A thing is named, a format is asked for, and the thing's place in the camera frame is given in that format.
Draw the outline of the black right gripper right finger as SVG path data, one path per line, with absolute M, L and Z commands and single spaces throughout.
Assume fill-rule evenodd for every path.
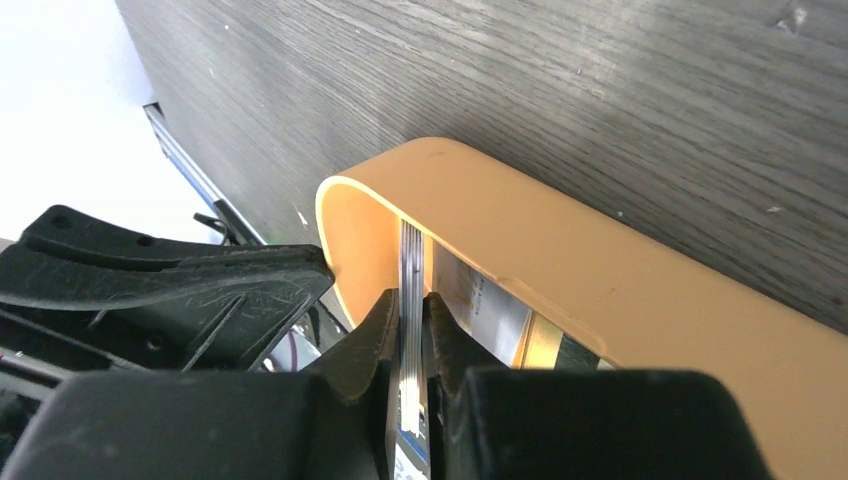
M 689 370 L 512 369 L 423 304 L 437 479 L 767 479 L 735 399 Z

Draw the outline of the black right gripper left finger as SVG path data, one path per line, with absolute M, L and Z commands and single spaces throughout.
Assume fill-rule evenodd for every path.
M 103 372 L 63 382 L 6 479 L 389 479 L 398 293 L 296 373 Z

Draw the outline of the yellow oval tray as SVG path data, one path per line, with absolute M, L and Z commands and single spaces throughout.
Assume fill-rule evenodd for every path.
M 696 369 L 735 396 L 774 475 L 847 475 L 847 338 L 460 142 L 325 179 L 317 225 L 349 321 L 398 284 L 408 222 L 615 367 Z

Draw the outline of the white magnetic stripe card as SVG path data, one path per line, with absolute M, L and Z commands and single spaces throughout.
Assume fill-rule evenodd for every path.
M 406 444 L 420 459 L 419 469 L 402 471 L 405 479 L 429 479 L 429 427 L 423 363 L 424 242 L 411 223 L 400 222 L 399 241 L 399 418 L 397 446 Z

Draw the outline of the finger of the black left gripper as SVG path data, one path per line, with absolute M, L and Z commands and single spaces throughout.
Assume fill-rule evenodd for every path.
M 160 239 L 55 205 L 1 254 L 1 346 L 71 371 L 249 370 L 333 281 L 313 245 Z

